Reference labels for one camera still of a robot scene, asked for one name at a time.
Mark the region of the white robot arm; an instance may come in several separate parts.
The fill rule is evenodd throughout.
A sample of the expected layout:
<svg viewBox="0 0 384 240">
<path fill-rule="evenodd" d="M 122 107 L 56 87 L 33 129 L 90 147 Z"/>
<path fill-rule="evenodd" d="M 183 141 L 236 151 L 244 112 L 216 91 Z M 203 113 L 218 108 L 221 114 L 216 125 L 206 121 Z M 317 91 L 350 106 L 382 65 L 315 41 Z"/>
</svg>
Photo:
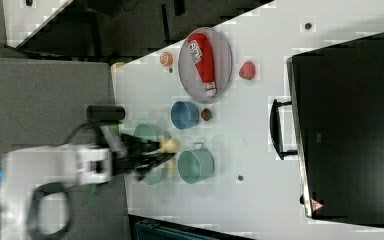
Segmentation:
<svg viewBox="0 0 384 240">
<path fill-rule="evenodd" d="M 128 134 L 98 144 L 39 146 L 8 152 L 0 178 L 0 240 L 63 240 L 74 221 L 73 187 L 95 187 L 117 175 L 142 180 L 170 161 L 180 143 Z"/>
</svg>

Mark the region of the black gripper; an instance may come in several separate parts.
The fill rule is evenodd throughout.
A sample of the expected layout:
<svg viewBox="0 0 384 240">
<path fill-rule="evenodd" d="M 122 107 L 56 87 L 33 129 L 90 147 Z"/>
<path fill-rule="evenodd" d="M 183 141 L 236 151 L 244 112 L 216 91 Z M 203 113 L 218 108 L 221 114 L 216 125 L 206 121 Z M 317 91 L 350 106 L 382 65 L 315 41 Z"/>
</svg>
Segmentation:
<svg viewBox="0 0 384 240">
<path fill-rule="evenodd" d="M 146 156 L 147 153 L 157 151 L 160 143 L 143 141 L 139 137 L 121 133 L 121 149 L 113 154 L 112 171 L 114 175 L 137 172 L 136 180 L 142 181 L 146 175 L 175 156 L 174 153 L 161 153 Z"/>
</svg>

